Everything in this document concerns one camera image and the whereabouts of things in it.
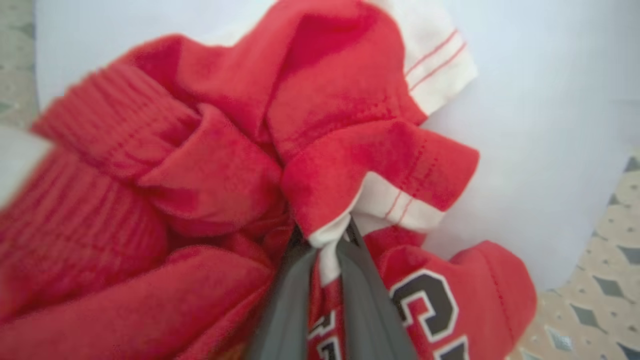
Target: white stripe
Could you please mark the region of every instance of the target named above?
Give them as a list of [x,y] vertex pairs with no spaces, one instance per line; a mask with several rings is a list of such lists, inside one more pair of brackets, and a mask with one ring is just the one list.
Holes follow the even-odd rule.
[[377,173],[368,172],[351,204],[338,217],[309,236],[311,245],[322,249],[318,262],[323,286],[340,276],[335,246],[349,225],[351,213],[363,236],[394,224],[427,233],[440,223],[445,214],[424,201],[412,199]]

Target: red fabric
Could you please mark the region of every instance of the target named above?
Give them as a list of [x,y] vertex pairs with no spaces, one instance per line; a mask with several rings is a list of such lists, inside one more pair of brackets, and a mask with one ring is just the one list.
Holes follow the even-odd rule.
[[[318,230],[367,172],[447,210],[477,152],[415,126],[403,52],[373,6],[284,0],[234,47],[166,37],[70,89],[33,127],[58,148],[0,213],[0,358],[240,354],[294,220]],[[366,241],[390,289],[421,268],[449,281],[473,358],[532,318],[497,245],[448,264],[396,227]],[[339,307],[332,286],[312,320]],[[408,330],[424,359],[440,348]]]

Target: patterned floor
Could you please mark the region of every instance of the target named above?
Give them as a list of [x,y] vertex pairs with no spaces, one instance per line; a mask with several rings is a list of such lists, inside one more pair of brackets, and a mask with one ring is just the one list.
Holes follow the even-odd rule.
[[[31,0],[0,0],[2,125],[24,128],[38,114],[33,30]],[[536,318],[508,359],[640,360],[639,302],[640,150],[571,279],[539,294]]]

